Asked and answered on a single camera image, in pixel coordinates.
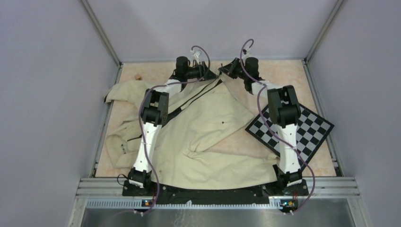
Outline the beige zip jacket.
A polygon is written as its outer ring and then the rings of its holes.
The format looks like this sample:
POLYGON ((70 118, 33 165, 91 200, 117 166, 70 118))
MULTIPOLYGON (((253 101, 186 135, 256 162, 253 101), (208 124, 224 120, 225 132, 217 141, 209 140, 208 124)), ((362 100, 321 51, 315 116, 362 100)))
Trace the beige zip jacket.
POLYGON ((252 157, 246 140, 229 138, 254 114, 222 81, 189 84, 169 100, 181 108, 159 132, 148 156, 152 182, 184 189, 227 190, 276 181, 273 158, 252 157))

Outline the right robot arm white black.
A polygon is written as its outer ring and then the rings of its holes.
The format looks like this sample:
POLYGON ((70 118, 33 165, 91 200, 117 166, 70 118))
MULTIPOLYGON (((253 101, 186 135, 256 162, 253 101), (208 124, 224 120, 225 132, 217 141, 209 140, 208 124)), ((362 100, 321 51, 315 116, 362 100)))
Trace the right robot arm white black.
POLYGON ((277 188, 281 194, 290 195, 303 180, 296 148, 297 121, 301 110, 294 87, 275 85, 262 79, 259 60, 254 57, 248 57, 245 61, 235 58, 218 71, 232 79, 242 79, 246 91, 268 99, 269 117, 277 129, 272 135, 279 141, 277 188))

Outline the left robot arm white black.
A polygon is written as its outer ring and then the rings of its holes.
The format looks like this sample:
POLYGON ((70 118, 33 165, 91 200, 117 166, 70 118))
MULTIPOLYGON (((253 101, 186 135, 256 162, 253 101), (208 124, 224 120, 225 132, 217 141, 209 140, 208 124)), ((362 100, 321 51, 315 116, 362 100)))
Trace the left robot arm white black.
POLYGON ((167 123, 170 97, 182 92, 187 84, 215 78, 217 75, 210 71, 210 60, 205 63, 196 58, 190 61, 187 57, 180 56, 177 57, 175 69, 167 82, 146 90, 139 108, 141 142, 127 180, 139 195, 149 194, 152 188, 152 153, 158 134, 167 123))

